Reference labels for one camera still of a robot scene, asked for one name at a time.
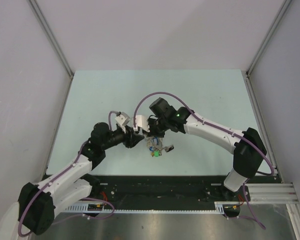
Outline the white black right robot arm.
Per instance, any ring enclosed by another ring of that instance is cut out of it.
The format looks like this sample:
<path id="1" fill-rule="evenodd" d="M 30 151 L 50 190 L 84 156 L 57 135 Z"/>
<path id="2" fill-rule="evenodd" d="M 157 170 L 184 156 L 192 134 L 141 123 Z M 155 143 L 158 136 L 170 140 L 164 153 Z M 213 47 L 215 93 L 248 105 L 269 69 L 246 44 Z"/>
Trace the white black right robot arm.
<path id="1" fill-rule="evenodd" d="M 253 178 L 267 155 L 265 145 L 254 128 L 245 131 L 226 128 L 207 121 L 188 106 L 175 109 L 159 97 L 150 106 L 154 117 L 149 117 L 149 135 L 163 137 L 170 130 L 197 136 L 210 141 L 233 155 L 232 169 L 221 184 L 220 194 L 232 201 L 239 194 L 241 186 Z"/>

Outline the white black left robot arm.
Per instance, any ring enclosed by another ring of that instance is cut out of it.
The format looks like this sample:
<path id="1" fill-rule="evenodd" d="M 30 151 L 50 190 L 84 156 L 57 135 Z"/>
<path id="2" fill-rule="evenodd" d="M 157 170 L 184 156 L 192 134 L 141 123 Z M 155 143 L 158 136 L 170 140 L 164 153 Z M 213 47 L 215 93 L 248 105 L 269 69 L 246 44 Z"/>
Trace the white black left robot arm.
<path id="1" fill-rule="evenodd" d="M 105 122 L 95 124 L 76 158 L 66 167 L 45 180 L 28 182 L 22 187 L 18 197 L 17 234 L 27 237 L 28 234 L 22 232 L 22 227 L 26 227 L 30 233 L 40 235 L 52 225 L 64 208 L 84 198 L 97 199 L 101 188 L 85 180 L 84 176 L 103 161 L 107 149 L 119 144 L 131 149 L 143 139 L 143 135 L 129 126 L 111 130 Z"/>

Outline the silver key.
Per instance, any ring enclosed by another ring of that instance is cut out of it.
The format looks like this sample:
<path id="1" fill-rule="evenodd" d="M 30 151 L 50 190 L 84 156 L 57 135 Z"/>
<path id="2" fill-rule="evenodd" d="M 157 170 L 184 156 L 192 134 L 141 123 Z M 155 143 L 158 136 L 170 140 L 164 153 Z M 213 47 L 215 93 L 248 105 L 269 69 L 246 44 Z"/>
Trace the silver key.
<path id="1" fill-rule="evenodd" d="M 169 152 L 170 151 L 170 147 L 169 146 L 165 146 L 163 149 L 164 149 L 165 152 Z"/>

